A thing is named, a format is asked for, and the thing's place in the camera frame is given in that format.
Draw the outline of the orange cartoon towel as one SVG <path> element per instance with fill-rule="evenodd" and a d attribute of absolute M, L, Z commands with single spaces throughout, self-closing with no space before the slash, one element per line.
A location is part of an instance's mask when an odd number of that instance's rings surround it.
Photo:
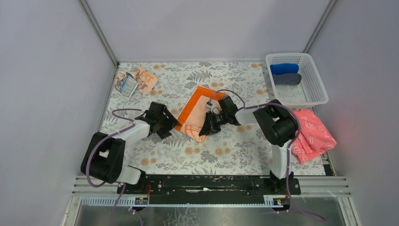
<path fill-rule="evenodd" d="M 177 120 L 180 125 L 175 126 L 175 129 L 196 142 L 204 142 L 206 136 L 200 135 L 200 131 L 204 125 L 206 113 L 210 111 L 207 102 L 214 93 L 213 89 L 198 86 L 179 113 Z"/>

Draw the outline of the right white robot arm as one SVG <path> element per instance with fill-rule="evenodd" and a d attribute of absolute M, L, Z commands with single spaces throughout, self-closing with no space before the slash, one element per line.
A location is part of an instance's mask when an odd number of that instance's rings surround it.
<path fill-rule="evenodd" d="M 218 100 L 218 104 L 216 106 L 207 102 L 210 110 L 205 114 L 205 122 L 199 135 L 218 133 L 225 124 L 258 124 L 272 148 L 274 162 L 270 167 L 271 185 L 275 189 L 288 186 L 293 179 L 288 159 L 290 145 L 300 130 L 300 124 L 293 112 L 277 99 L 263 105 L 238 108 L 230 96 L 225 96 Z"/>

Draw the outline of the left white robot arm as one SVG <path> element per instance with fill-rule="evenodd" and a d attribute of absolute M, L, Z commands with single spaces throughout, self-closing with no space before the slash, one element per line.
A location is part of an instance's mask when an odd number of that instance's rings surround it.
<path fill-rule="evenodd" d="M 113 116 L 130 124 L 111 134 L 96 132 L 80 167 L 94 188 L 106 183 L 137 185 L 145 172 L 123 163 L 126 148 L 152 134 L 165 139 L 172 135 L 172 129 L 180 125 L 167 107 L 157 102 L 151 102 L 149 108 L 134 119 L 118 115 L 119 111 L 113 110 Z"/>

